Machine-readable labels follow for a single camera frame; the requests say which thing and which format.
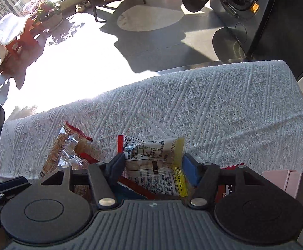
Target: shoe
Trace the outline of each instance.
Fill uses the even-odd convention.
[[[83,5],[84,5],[86,8],[90,8],[90,7],[91,7],[91,3],[89,2],[89,0],[83,0],[82,3],[83,3]]]
[[[76,5],[76,13],[82,13],[84,12],[86,9],[85,9],[85,6],[84,5]]]

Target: metal screw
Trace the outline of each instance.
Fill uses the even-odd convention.
[[[99,200],[99,205],[109,207],[115,204],[115,200],[110,197],[105,197]]]
[[[207,200],[201,197],[198,198],[193,198],[191,200],[191,205],[196,206],[196,207],[202,207],[207,205]]]

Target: flower pot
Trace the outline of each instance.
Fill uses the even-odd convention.
[[[48,29],[48,32],[51,32],[54,29],[56,29],[62,23],[62,21],[63,21],[62,13],[54,14],[46,21],[43,21],[42,25],[45,28],[45,30]]]

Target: ribbed gray panel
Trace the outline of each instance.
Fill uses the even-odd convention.
[[[11,243],[7,250],[39,248]],[[85,232],[46,250],[303,250],[296,242],[271,247],[249,246],[219,230],[205,211],[181,201],[127,200],[112,211],[101,211]]]

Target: potted plant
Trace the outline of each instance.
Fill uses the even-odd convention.
[[[36,22],[40,21],[45,29],[53,31],[63,20],[60,7],[60,1],[53,3],[51,0],[31,0],[24,5],[22,14],[35,16]]]

